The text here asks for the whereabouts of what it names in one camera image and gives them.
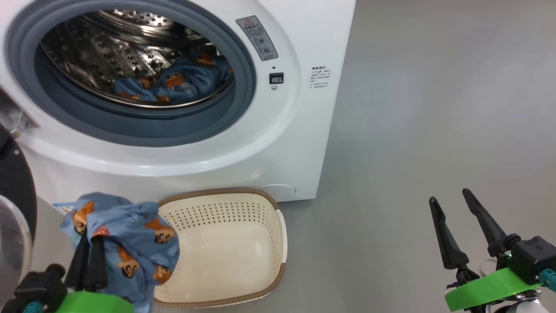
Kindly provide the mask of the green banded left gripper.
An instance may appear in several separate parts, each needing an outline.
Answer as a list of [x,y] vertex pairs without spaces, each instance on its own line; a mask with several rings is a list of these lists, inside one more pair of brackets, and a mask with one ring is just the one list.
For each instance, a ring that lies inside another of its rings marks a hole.
[[[99,291],[109,284],[105,238],[86,236],[79,240],[65,277],[65,286],[74,291],[83,290],[87,274],[87,291]],[[56,313],[133,313],[134,307],[121,297],[103,293],[68,293]]]

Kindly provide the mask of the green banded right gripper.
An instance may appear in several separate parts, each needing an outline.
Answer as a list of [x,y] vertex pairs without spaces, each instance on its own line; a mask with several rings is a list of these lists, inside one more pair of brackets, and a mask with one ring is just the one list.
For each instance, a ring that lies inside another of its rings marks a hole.
[[[462,194],[470,212],[478,220],[488,244],[489,255],[496,257],[505,254],[508,251],[504,244],[507,237],[506,232],[498,225],[471,190],[464,188]],[[443,267],[447,270],[465,267],[469,263],[469,258],[457,245],[446,224],[446,216],[437,198],[434,196],[429,198],[429,206]],[[532,285],[525,283],[511,269],[506,268],[457,287],[447,292],[444,298],[450,311],[455,312],[486,305],[540,286],[540,283]]]

